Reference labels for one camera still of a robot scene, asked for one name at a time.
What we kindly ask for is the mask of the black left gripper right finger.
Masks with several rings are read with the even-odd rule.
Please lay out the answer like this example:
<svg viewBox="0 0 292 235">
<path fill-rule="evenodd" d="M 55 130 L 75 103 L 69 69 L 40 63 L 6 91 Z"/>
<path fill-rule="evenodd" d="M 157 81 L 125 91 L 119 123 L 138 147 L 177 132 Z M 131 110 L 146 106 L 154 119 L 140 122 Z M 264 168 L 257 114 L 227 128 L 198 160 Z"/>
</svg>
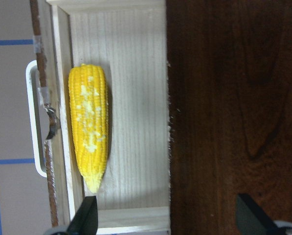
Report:
<svg viewBox="0 0 292 235">
<path fill-rule="evenodd" d="M 275 235 L 279 228 L 246 193 L 236 198 L 236 225 L 242 235 Z"/>
</svg>

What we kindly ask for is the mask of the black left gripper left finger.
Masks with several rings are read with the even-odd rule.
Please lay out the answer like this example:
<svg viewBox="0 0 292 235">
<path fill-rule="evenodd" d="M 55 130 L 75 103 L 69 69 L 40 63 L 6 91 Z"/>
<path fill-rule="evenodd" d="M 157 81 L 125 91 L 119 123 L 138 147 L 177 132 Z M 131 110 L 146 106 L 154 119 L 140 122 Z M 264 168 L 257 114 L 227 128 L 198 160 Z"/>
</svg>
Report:
<svg viewBox="0 0 292 235">
<path fill-rule="evenodd" d="M 68 235 L 96 235 L 97 230 L 98 208 L 96 196 L 87 196 L 70 222 L 66 233 Z"/>
</svg>

